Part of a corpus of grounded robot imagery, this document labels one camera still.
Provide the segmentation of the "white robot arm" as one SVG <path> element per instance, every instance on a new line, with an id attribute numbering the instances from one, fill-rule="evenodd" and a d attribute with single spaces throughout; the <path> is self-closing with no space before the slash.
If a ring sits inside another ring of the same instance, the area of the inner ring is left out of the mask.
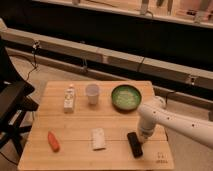
<path id="1" fill-rule="evenodd" d="M 142 142 L 153 135 L 159 124 L 213 149 L 213 122 L 173 113 L 165 107 L 165 100 L 159 96 L 138 107 L 138 134 Z"/>

